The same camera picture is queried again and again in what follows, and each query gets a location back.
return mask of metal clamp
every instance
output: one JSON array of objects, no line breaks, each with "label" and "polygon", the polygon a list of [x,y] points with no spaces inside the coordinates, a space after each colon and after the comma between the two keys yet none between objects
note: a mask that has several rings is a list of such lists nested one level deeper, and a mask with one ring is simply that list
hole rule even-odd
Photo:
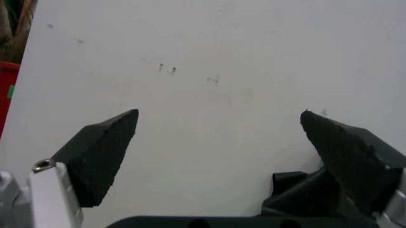
[{"label": "metal clamp", "polygon": [[377,224],[382,228],[406,227],[406,168],[403,169],[397,190],[377,218]]}]

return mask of white table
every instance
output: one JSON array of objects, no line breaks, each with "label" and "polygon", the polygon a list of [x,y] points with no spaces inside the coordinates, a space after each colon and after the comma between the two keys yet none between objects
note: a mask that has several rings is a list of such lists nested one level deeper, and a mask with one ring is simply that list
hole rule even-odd
[{"label": "white table", "polygon": [[271,173],[319,163],[305,109],[406,151],[405,11],[404,0],[40,0],[0,167],[24,183],[82,126],[138,108],[85,227],[254,215]]}]

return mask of green sticker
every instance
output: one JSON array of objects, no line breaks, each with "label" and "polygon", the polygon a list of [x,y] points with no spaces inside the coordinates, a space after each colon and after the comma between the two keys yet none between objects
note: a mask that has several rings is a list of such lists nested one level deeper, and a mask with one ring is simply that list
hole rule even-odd
[{"label": "green sticker", "polygon": [[14,85],[10,85],[9,92],[7,93],[8,99],[11,99],[11,97],[13,96],[13,92],[14,92]]}]

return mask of screw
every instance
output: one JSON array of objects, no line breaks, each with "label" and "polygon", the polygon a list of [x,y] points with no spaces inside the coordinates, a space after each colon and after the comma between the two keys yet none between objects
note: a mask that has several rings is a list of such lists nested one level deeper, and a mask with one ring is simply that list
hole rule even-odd
[{"label": "screw", "polygon": [[35,163],[35,165],[32,167],[32,171],[34,173],[38,173],[52,167],[55,167],[55,161],[53,159],[44,159]]}]

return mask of red container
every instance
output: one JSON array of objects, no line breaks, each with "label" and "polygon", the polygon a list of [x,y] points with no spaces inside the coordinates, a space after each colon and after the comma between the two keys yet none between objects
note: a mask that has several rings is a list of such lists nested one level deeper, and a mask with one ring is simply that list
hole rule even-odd
[{"label": "red container", "polygon": [[6,122],[11,94],[17,81],[20,65],[0,61],[0,137]]}]

